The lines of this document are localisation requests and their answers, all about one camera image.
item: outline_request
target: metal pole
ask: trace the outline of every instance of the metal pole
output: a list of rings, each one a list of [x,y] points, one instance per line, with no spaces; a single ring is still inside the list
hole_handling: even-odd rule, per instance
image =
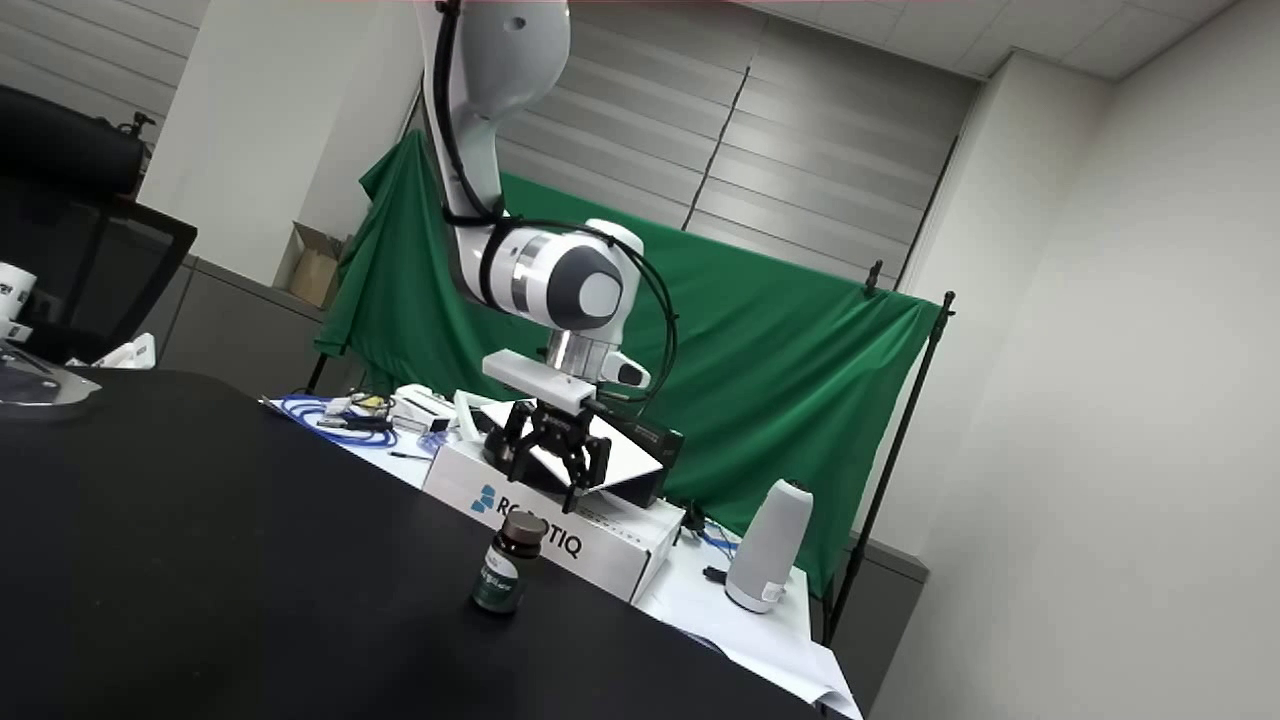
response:
[[[889,447],[889,459],[883,459],[883,468],[880,468],[880,485],[877,485],[869,521],[864,521],[864,532],[857,538],[857,544],[853,544],[853,554],[847,554],[843,581],[841,581],[841,598],[834,598],[834,605],[822,609],[822,645],[832,645],[832,636],[834,636],[834,628],[841,628],[841,618],[843,618],[843,605],[847,605],[847,588],[853,588],[857,571],[864,569],[864,555],[869,555],[869,544],[872,544],[872,530],[877,530],[877,515],[880,515],[880,506],[883,506],[883,488],[889,488],[890,468],[895,468],[895,455],[898,455],[898,447],[903,447],[903,441],[909,441],[909,427],[912,427],[912,417],[917,417],[917,403],[919,403],[919,392],[922,392],[922,380],[927,380],[936,343],[939,343],[945,334],[949,334],[953,305],[954,305],[954,293],[945,298],[945,307],[939,307],[939,316],[936,316],[936,324],[931,324],[931,336],[927,336],[927,343],[922,343],[922,359],[919,359],[919,370],[917,370],[909,407],[903,407],[903,417],[895,422],[890,447]]]

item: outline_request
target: small bottle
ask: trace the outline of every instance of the small bottle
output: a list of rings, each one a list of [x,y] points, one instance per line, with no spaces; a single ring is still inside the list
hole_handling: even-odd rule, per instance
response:
[[[491,532],[491,544],[484,548],[478,581],[471,591],[471,605],[486,618],[512,618],[514,614],[514,588],[518,569],[538,555],[546,523],[531,514],[506,514],[505,530]]]

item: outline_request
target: white box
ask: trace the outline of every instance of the white box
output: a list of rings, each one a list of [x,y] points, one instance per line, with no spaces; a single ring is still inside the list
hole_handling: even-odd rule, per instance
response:
[[[656,502],[636,507],[607,494],[579,495],[570,514],[538,495],[527,485],[512,485],[505,472],[478,459],[477,447],[452,441],[432,459],[423,494],[438,506],[471,515],[484,530],[501,530],[512,507],[546,521],[543,560],[576,571],[579,581],[636,601],[649,576],[668,560],[681,532],[681,507]]]

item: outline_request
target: green backdrop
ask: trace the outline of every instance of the green backdrop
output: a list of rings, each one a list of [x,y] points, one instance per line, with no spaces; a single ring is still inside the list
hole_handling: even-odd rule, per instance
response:
[[[405,380],[437,392],[506,395],[478,375],[491,349],[536,351],[543,327],[486,311],[452,285],[452,240],[419,133],[405,136],[366,175],[370,208],[342,260],[321,351],[354,351],[375,387]],[[936,305],[752,256],[703,237],[649,226],[543,184],[505,180],[506,208],[536,219],[618,219],[670,290],[681,359],[649,422],[684,434],[664,495],[699,506],[744,532],[771,482],[817,495],[799,548],[822,591],[847,554],[877,444],[898,384],[922,349]],[[642,293],[629,351],[656,370],[664,324]]]

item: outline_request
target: table surface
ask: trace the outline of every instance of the table surface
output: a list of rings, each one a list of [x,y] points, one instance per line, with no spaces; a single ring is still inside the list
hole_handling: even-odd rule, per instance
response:
[[[810,717],[551,563],[478,618],[478,523],[213,380],[0,464],[0,717]]]

